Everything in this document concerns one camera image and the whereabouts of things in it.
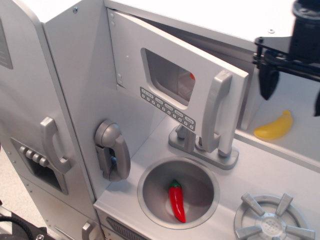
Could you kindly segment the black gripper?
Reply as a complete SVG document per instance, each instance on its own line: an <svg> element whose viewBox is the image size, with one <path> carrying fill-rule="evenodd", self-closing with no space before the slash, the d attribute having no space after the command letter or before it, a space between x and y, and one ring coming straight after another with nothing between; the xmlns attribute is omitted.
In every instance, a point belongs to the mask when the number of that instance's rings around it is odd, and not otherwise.
<svg viewBox="0 0 320 240"><path fill-rule="evenodd" d="M320 80L320 43L315 40L292 40L287 37L258 37L253 63L259 69L260 94L269 100L280 72L318 82ZM314 105L314 116L320 116L320 91Z"/></svg>

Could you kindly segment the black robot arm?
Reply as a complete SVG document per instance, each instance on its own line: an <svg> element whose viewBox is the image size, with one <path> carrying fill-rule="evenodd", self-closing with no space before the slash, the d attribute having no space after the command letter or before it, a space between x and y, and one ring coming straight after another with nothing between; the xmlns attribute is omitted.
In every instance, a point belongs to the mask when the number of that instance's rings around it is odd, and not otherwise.
<svg viewBox="0 0 320 240"><path fill-rule="evenodd" d="M258 69L260 95L268 100L276 90L280 73L315 82L320 80L320 2L296 0L292 35L258 37L253 64Z"/></svg>

